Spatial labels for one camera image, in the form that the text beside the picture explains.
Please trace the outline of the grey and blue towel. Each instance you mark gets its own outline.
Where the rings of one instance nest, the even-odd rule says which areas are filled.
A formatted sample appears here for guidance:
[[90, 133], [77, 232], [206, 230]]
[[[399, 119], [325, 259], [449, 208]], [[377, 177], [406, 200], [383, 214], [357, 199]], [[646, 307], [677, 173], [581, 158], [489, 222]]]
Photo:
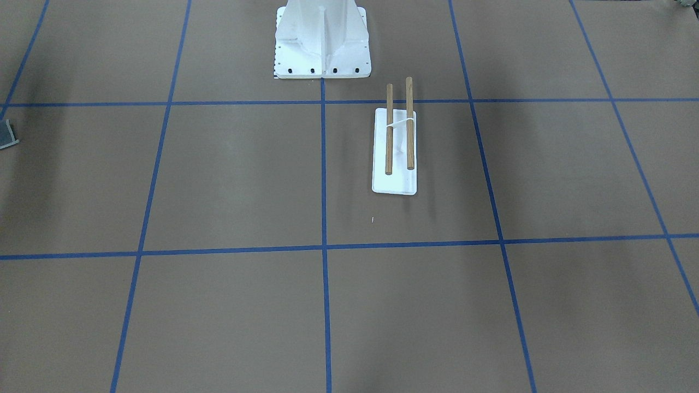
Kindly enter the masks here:
[[1, 124], [1, 145], [0, 149], [5, 149], [18, 144], [19, 139], [15, 136], [14, 129], [9, 119], [3, 120]]

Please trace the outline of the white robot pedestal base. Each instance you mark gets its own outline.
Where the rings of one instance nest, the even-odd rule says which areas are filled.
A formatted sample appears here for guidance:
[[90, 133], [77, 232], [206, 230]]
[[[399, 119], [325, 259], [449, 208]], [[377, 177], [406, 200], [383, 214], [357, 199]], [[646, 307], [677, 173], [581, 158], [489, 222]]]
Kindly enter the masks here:
[[372, 73], [367, 12], [355, 1], [288, 1], [277, 9], [275, 22], [275, 78]]

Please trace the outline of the white towel rack base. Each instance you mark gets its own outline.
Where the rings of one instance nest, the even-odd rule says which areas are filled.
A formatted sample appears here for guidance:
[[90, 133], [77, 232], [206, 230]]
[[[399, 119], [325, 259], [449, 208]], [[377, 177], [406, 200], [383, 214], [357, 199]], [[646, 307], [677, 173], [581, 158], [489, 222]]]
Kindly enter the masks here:
[[372, 157], [371, 189], [375, 193], [415, 195], [418, 189], [417, 113], [413, 121], [413, 141], [407, 139], [407, 111], [394, 109], [392, 169], [387, 174], [387, 109], [375, 110], [374, 156]]

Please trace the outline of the wooden rack rod far side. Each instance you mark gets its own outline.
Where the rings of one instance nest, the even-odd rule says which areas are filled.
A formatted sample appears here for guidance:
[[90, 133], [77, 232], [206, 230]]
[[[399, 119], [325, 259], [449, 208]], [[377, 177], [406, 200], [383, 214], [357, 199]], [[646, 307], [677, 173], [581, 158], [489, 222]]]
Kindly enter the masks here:
[[414, 171], [416, 166], [415, 157], [415, 121], [414, 121], [414, 88], [413, 78], [411, 76], [405, 78], [405, 111], [406, 111], [406, 147], [407, 147], [407, 169]]

